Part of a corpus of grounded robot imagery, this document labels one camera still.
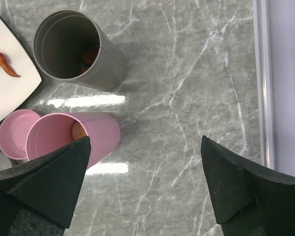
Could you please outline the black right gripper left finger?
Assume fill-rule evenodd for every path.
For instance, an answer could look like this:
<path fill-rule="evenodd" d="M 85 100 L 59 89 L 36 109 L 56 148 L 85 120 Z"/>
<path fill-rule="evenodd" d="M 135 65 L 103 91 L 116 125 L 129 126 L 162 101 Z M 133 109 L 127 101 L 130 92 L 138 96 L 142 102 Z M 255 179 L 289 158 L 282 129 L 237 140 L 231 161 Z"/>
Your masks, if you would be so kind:
<path fill-rule="evenodd" d="M 61 236 L 70 227 L 90 149 L 76 140 L 0 171 L 0 236 Z"/>

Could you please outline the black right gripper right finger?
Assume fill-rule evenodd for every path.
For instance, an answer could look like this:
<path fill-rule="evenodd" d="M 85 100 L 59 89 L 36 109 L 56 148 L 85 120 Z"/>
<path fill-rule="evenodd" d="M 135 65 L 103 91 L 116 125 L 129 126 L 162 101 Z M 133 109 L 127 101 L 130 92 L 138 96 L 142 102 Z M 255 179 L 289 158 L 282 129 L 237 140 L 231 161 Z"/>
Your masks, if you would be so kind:
<path fill-rule="evenodd" d="M 246 159 L 203 136 L 203 169 L 226 236 L 295 236 L 295 177 Z"/>

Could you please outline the breaded orange nugget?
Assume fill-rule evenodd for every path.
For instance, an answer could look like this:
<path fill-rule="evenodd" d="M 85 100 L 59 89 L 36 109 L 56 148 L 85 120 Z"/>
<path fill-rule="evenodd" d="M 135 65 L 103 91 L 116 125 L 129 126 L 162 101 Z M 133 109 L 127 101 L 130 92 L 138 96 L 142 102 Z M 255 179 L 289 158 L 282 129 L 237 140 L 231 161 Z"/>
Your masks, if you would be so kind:
<path fill-rule="evenodd" d="M 73 140 L 78 140 L 84 136 L 86 136 L 86 132 L 82 125 L 79 122 L 74 122 L 71 128 L 71 135 Z"/>

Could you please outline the pink round lid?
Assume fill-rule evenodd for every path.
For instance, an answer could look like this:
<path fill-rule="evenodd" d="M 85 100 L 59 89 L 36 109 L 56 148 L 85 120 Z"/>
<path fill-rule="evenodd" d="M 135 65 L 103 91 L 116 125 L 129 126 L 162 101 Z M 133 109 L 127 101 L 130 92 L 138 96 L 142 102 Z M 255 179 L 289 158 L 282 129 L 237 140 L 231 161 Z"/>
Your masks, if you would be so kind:
<path fill-rule="evenodd" d="M 10 159 L 26 160 L 26 140 L 31 127 L 40 119 L 33 110 L 20 109 L 8 115 L 0 125 L 0 149 Z"/>

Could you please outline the orange chicken wing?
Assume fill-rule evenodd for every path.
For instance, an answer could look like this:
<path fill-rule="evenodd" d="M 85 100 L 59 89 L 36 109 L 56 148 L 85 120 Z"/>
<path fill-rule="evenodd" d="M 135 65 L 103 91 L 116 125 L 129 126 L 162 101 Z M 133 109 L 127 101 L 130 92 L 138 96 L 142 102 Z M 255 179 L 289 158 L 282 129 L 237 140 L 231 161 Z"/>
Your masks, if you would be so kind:
<path fill-rule="evenodd" d="M 0 67 L 12 77 L 20 77 L 8 64 L 6 57 L 0 53 Z"/>

